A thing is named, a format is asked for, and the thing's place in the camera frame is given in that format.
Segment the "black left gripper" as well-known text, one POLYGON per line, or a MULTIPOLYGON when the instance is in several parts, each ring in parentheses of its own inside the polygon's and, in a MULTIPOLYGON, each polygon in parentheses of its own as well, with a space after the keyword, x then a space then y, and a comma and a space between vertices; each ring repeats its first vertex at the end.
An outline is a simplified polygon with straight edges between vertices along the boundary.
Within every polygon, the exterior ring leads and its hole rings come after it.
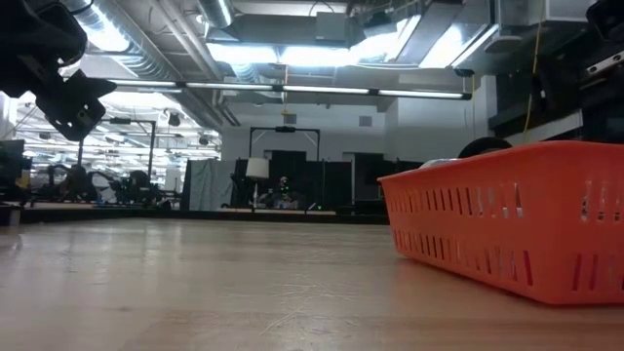
POLYGON ((83 140, 99 123, 106 108, 100 98, 114 92, 110 80, 88 77, 81 69, 69 78, 56 76, 33 92, 48 122, 70 141, 83 140))

